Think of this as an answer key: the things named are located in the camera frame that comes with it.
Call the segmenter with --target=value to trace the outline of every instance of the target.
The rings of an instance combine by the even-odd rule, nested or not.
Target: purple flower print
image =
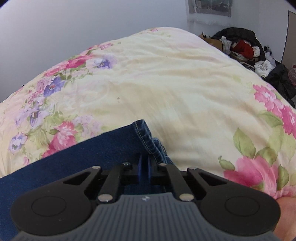
[[[81,136],[84,138],[86,138],[89,134],[88,125],[92,121],[92,119],[93,119],[92,115],[86,115],[86,116],[78,116],[72,121],[75,127],[79,123],[82,125],[83,131],[81,133]]]
[[[64,86],[65,81],[62,81],[61,77],[55,77],[54,80],[46,86],[45,90],[44,90],[44,96],[48,97],[50,95],[52,95],[55,92],[58,92],[62,89],[62,87]]]
[[[95,59],[93,63],[99,69],[112,69],[115,64],[116,60],[112,55],[103,55],[102,58]]]
[[[15,154],[20,148],[22,148],[27,139],[28,137],[24,133],[17,134],[15,137],[11,139],[8,150],[12,154]]]
[[[40,108],[40,103],[36,102],[33,108],[27,106],[20,111],[20,114],[15,118],[15,125],[20,125],[25,119],[29,117],[29,122],[33,129],[42,124],[42,120],[50,113]]]
[[[35,129],[36,127],[40,126],[42,124],[42,120],[49,114],[50,113],[46,110],[39,109],[39,103],[37,103],[28,113],[28,116],[30,117],[29,122],[32,128]]]

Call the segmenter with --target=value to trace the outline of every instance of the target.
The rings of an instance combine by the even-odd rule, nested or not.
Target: pink flower print
[[[46,152],[44,152],[43,154],[42,154],[42,157],[44,158],[44,157],[48,157],[48,156],[51,156],[52,154],[55,154],[56,152],[58,152],[54,147],[53,147],[53,144],[52,143],[50,143],[49,145],[48,145],[48,150],[46,151]]]
[[[77,68],[81,65],[83,65],[86,60],[91,59],[91,55],[80,55],[75,59],[70,59],[68,60],[68,63],[65,66],[65,69],[72,69],[72,68]]]
[[[53,66],[52,68],[50,68],[49,70],[47,70],[45,73],[44,73],[44,76],[45,77],[48,77],[48,76],[53,76],[54,74],[56,74],[57,72],[60,72],[62,71],[63,69],[65,69],[67,65],[67,61],[63,61],[55,66]]]
[[[15,92],[15,95],[16,95],[17,93],[19,93],[23,88],[24,88],[24,86],[22,86],[20,89],[18,89],[18,90]]]
[[[296,139],[296,114],[292,111],[291,107],[285,105],[282,109],[282,119],[283,119],[283,128],[285,132],[290,135],[293,133],[294,138]]]
[[[100,48],[101,50],[104,50],[104,49],[109,48],[109,47],[111,47],[111,46],[113,46],[113,44],[111,44],[111,43],[107,43],[107,44],[99,44],[99,48]]]
[[[74,136],[77,131],[74,130],[74,124],[71,121],[63,121],[55,129],[59,131],[52,140],[52,146],[55,150],[60,151],[77,143]]]
[[[284,108],[284,105],[276,98],[276,94],[264,86],[253,85],[253,88],[257,91],[255,93],[255,99],[265,103],[267,111],[271,111],[273,114],[281,118],[281,110]]]
[[[51,78],[43,78],[43,79],[39,80],[36,85],[37,92],[43,93],[46,86],[50,85],[51,82],[52,82]]]
[[[23,166],[27,166],[30,164],[30,160],[25,156]]]
[[[274,199],[279,199],[281,197],[296,197],[296,187],[284,186],[282,190],[277,191],[273,196]]]
[[[226,179],[247,187],[256,186],[263,182],[265,193],[270,196],[276,194],[276,180],[278,178],[276,165],[270,167],[267,161],[260,156],[255,159],[244,156],[237,160],[236,166],[237,171],[224,171]]]
[[[30,96],[27,99],[27,102],[29,104],[31,104],[40,95],[40,93],[37,91],[35,91],[35,92],[29,91],[29,94],[30,94]]]

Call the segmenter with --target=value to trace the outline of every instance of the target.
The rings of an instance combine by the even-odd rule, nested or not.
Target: metal screw
[[[113,199],[113,197],[110,194],[101,194],[100,196],[98,196],[98,200],[100,202],[109,202],[112,199]]]
[[[161,171],[161,172],[165,172],[166,171],[166,163],[159,163],[157,166],[157,170]]]
[[[185,202],[190,202],[194,199],[194,196],[189,193],[183,193],[179,196],[180,200],[185,201]]]
[[[132,164],[131,164],[130,162],[128,162],[128,161],[123,162],[122,165],[123,165],[123,169],[124,169],[125,171],[130,171],[130,170],[133,169]]]

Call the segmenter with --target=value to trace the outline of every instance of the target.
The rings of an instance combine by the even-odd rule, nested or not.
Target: floral comforter
[[[180,168],[296,196],[296,111],[199,37],[153,28],[95,45],[0,104],[0,176],[144,119]]]

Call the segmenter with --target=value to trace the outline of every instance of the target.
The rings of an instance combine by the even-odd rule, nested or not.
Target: black device
[[[163,193],[122,194],[141,184],[140,156],[136,164],[90,167],[24,194],[11,207],[20,231],[13,241],[279,240],[273,230],[280,208],[267,194],[198,168],[147,162],[150,185]]]

